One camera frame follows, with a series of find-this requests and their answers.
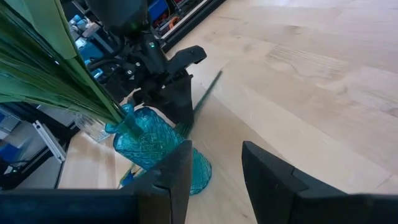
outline wooden table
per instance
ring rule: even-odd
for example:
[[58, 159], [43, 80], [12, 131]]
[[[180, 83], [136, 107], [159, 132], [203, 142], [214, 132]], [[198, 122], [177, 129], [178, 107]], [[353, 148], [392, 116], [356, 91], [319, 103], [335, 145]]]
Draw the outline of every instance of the wooden table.
[[[250, 140], [348, 193], [398, 194], [398, 1], [227, 0], [171, 54], [202, 46], [188, 68], [197, 102], [223, 76], [191, 133], [213, 164], [187, 223], [255, 223], [241, 168]], [[70, 146], [60, 188], [116, 188], [130, 162], [111, 139]]]

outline glass vase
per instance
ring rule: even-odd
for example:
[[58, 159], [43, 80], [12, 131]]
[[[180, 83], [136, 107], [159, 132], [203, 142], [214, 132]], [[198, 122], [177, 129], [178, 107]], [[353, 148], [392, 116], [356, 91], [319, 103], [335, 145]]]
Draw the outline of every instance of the glass vase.
[[88, 116], [87, 114], [76, 113], [75, 124], [80, 130], [84, 131], [90, 138], [96, 142], [104, 141], [110, 136], [105, 130], [105, 123]]
[[[118, 125], [107, 124], [106, 132], [115, 134], [115, 150], [144, 170], [184, 141], [154, 110], [144, 107], [134, 111], [129, 104], [122, 108], [127, 114], [124, 121]], [[196, 149], [193, 150], [192, 170], [191, 195], [203, 190], [211, 178], [211, 164]]]

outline turquoise textured vase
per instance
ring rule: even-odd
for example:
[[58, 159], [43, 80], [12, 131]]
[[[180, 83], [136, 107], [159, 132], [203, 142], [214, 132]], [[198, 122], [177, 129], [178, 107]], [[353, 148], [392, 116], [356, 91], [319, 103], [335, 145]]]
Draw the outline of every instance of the turquoise textured vase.
[[[113, 147], [124, 157], [148, 170], [174, 150], [184, 138], [155, 111], [144, 107], [134, 111], [132, 105], [122, 106], [127, 116], [118, 125], [107, 124], [107, 133], [116, 134]], [[190, 195], [203, 190], [211, 178], [211, 164], [203, 154], [193, 150], [193, 174]]]

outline clear glass vase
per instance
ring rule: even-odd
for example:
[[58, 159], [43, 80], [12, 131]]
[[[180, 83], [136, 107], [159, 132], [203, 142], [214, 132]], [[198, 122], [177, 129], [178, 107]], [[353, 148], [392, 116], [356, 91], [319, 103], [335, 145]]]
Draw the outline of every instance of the clear glass vase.
[[86, 114], [75, 114], [75, 124], [96, 142], [104, 141], [110, 136], [104, 128], [105, 123]]

